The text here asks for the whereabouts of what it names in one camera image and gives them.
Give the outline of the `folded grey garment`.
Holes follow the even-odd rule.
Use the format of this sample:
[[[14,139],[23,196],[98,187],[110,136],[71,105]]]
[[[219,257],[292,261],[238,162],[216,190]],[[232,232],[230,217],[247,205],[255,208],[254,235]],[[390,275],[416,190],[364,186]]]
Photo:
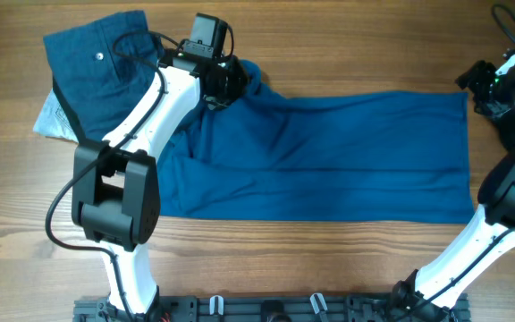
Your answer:
[[[51,90],[39,112],[33,131],[41,136],[77,142],[67,116]]]

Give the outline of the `blue polo shirt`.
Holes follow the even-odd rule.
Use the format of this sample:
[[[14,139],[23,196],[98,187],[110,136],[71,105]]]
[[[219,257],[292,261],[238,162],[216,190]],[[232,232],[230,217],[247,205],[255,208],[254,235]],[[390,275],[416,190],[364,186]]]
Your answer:
[[[158,161],[161,212],[199,219],[465,224],[467,96],[287,98],[244,64],[246,94],[199,106]]]

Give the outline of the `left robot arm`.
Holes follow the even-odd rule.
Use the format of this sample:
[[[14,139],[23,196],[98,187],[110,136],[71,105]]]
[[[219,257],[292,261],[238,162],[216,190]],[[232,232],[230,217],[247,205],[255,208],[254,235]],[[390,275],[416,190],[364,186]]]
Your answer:
[[[95,313],[78,301],[76,321],[161,321],[159,288],[151,275],[147,241],[161,201],[156,162],[171,136],[199,102],[225,109],[245,91],[249,76],[224,42],[232,27],[199,13],[190,37],[160,62],[140,59],[155,76],[146,97],[100,142],[81,143],[74,154],[72,221],[101,254],[110,293]]]

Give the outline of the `black garment with logo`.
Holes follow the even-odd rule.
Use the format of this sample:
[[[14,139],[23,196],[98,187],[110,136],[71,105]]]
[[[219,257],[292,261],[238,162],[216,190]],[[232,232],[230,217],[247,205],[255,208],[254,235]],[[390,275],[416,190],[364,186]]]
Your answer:
[[[494,122],[499,139],[504,148],[510,151],[515,148],[515,107],[500,115]]]

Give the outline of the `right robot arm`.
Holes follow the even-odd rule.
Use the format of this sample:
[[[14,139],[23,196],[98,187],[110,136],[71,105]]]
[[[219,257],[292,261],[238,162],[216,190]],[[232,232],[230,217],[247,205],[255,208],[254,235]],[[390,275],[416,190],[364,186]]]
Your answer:
[[[502,254],[515,248],[515,50],[495,67],[476,62],[456,79],[473,94],[475,111],[498,129],[507,155],[482,182],[475,215],[428,265],[393,288],[390,321],[455,321],[463,291]]]

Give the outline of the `folded dark blue shorts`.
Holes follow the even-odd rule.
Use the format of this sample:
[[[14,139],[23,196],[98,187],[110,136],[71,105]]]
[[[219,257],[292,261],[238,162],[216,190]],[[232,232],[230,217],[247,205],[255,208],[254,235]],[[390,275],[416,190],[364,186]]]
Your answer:
[[[78,141],[102,140],[147,93],[155,72],[113,53],[154,64],[162,48],[147,29],[144,12],[128,11],[43,37],[51,90]]]

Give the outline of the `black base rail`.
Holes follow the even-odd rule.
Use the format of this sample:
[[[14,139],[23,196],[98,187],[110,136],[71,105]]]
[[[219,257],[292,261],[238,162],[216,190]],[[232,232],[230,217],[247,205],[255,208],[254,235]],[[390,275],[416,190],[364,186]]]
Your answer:
[[[422,321],[423,311],[405,317],[388,309],[384,293],[308,297],[225,298],[161,297],[152,321]]]

